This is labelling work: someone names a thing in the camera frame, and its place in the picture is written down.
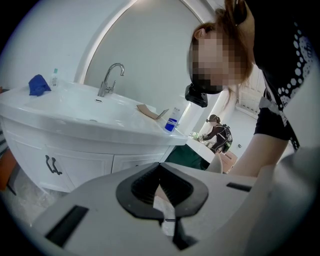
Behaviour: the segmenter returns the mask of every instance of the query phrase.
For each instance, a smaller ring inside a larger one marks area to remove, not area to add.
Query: white vanity cabinet
[[[113,158],[112,173],[120,172],[135,166],[141,166],[159,162],[163,157],[161,154],[119,154]]]
[[[141,102],[60,80],[43,95],[29,86],[0,94],[0,124],[15,159],[40,188],[70,192],[92,179],[160,162],[187,137],[139,111]]]
[[[53,159],[45,145],[28,141],[22,137],[7,138],[9,147],[27,176],[40,188],[70,192],[73,190],[68,175],[54,170]]]
[[[66,150],[48,146],[50,155],[56,159],[58,171],[67,173],[73,188],[111,173],[113,154],[100,154]]]

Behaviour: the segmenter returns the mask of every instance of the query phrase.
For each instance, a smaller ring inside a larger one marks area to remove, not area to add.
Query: tiled floor
[[[46,208],[67,194],[49,189],[47,194],[44,193],[21,168],[13,171],[9,184],[16,195],[6,188],[0,191],[0,197],[11,215],[27,225],[31,225]]]

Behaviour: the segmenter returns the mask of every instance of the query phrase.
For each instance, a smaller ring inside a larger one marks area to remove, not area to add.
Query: auburn hair
[[[246,4],[244,0],[238,0],[237,6],[234,6],[233,0],[224,0],[225,9],[218,8],[214,11],[215,13],[215,22],[206,22],[199,25],[193,32],[191,43],[193,46],[198,45],[198,40],[196,38],[196,32],[200,29],[204,29],[206,33],[210,31],[216,31],[218,33],[224,33],[228,38],[232,39],[235,45],[238,46],[239,52],[241,55],[241,60],[244,60],[244,73],[241,77],[241,85],[244,84],[250,77],[253,64],[248,57],[248,49],[244,44],[244,39],[241,31],[237,28],[237,22],[235,19],[235,13],[238,16],[244,16],[247,13]],[[229,95],[233,90],[228,86]]]

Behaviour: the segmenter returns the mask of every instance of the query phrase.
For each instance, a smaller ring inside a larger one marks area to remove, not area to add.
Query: sink basin
[[[43,95],[29,96],[29,87],[0,96],[0,115],[38,129],[91,140],[156,145],[184,145],[187,137],[164,131],[164,119],[141,113],[135,100],[98,88],[60,81]]]

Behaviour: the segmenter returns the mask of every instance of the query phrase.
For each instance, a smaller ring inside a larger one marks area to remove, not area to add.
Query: orange object
[[[11,150],[8,149],[0,159],[0,190],[5,190],[10,175],[15,168],[17,161]]]
[[[144,113],[146,116],[148,116],[148,117],[150,117],[150,118],[152,118],[152,119],[154,119],[154,120],[158,120],[158,119],[161,118],[165,113],[167,113],[167,111],[169,110],[169,109],[166,109],[166,110],[162,111],[161,114],[156,114],[156,113],[151,112],[151,111],[149,110],[149,108],[147,107],[147,105],[145,105],[145,104],[140,104],[140,105],[136,105],[136,106],[137,106],[137,108],[138,108],[142,113]]]

